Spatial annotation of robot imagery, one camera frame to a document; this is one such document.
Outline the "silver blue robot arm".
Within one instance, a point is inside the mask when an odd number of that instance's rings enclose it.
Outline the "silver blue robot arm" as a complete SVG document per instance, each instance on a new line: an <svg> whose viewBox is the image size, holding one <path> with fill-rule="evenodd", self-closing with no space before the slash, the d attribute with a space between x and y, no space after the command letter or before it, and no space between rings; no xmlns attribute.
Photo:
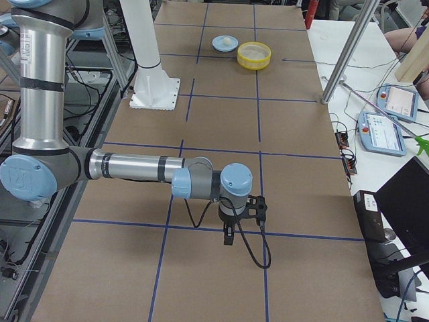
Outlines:
<svg viewBox="0 0 429 322"><path fill-rule="evenodd" d="M1 182L14 197L38 201L82 180L120 178L165 182L182 199L219 204L224 243L231 245L249 215L252 173L232 163L216 171L207 158L107 153L74 147L63 138L68 38L101 39L101 1L12 1L20 31L21 132L1 164Z"/></svg>

